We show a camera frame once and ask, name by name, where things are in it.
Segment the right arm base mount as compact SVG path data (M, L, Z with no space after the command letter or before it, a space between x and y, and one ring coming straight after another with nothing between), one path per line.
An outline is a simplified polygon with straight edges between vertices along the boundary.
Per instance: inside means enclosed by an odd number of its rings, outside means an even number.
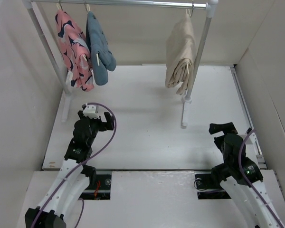
M223 180L232 177L230 173L198 173L195 175L194 187L200 200L230 200L230 195L220 186Z

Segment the blue denim shorts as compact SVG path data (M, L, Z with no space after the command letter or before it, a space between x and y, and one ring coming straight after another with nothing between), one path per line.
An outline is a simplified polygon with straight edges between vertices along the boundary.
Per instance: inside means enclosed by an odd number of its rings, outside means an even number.
M86 42L91 53L95 83L104 86L108 82L108 71L116 69L116 60L109 50L104 31L93 12L87 13Z

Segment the wooden hanger with pink shorts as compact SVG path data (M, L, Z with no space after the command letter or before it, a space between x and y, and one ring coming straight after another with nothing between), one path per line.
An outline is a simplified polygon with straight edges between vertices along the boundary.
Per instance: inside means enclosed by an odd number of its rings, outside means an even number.
M70 67L79 58L84 60L90 58L90 51L83 31L71 16L62 10L60 4L57 4L55 26L58 48L67 67Z

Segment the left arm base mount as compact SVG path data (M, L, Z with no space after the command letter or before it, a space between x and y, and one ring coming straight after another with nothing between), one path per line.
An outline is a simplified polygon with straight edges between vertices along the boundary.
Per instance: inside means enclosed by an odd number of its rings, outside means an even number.
M110 200L112 186L112 171L96 172L93 183L81 193L79 198L83 200Z

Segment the pink patterned shorts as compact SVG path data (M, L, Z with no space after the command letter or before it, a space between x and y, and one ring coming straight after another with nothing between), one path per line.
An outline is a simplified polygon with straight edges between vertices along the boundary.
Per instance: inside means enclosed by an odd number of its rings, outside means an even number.
M63 10L55 15L57 41L63 61L73 73L70 85L84 92L94 89L90 50L77 23Z

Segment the wooden hanger with denim shorts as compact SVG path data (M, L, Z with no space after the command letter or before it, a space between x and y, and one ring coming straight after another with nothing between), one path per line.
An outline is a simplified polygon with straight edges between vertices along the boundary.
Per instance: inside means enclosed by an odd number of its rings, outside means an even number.
M86 43L91 53L91 61L93 66L100 66L99 52L101 51L101 28L95 15L91 12L89 4L84 1L85 9L87 11L86 19Z

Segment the beige trousers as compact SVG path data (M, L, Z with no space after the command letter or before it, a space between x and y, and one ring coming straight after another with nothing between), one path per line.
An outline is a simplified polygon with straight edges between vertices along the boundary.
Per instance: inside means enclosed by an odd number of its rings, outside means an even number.
M186 63L189 60L189 48L187 48L187 20L186 13L182 19L177 22L168 39L166 40L166 78L165 86L167 88L180 85L176 94L182 95L194 84L195 77L191 73L188 75Z

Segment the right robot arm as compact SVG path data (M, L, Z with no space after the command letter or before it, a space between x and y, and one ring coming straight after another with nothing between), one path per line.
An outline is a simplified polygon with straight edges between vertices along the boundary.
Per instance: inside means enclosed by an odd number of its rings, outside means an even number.
M223 163L211 169L211 184L227 192L248 227L283 228L259 167L246 156L246 142L255 130L242 137L232 122L209 125L211 135L219 132L223 135L215 137L214 143L222 153Z

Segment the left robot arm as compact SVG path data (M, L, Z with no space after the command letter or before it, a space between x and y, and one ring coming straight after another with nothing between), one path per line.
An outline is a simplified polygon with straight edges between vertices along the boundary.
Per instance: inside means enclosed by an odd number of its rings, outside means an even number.
M41 202L25 214L27 228L65 228L81 194L96 185L96 169L87 165L99 154L93 153L92 144L99 132L116 133L116 117L100 103L86 103L77 114L79 120L56 179Z

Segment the metal clothes rack frame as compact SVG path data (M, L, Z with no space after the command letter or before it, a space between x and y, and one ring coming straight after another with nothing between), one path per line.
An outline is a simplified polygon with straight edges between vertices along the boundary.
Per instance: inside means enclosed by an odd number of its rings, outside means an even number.
M193 9L191 16L194 37L196 42L196 59L194 62L193 76L196 78L200 65L202 53L209 32L209 27L214 16L218 1L209 0L205 3L154 1L154 0L81 0L79 4L89 4L91 12L99 21L108 42L109 50L112 52L116 67L118 65L141 65L141 64L166 64L166 40L152 41L151 36L159 33L159 23L149 19L147 11L138 11L138 7L165 7L181 10L181 17L186 10ZM73 98L72 86L70 85L73 73L65 65L65 72L60 72L49 43L44 35L39 20L35 14L35 1L23 1L24 7L34 24L40 37L41 43L48 55L51 65L62 85L65 95L61 121L68 118L71 101ZM87 11L84 10L85 27L81 28L86 35ZM190 104L192 102L193 86L185 91L182 97L183 110L181 126L188 125Z

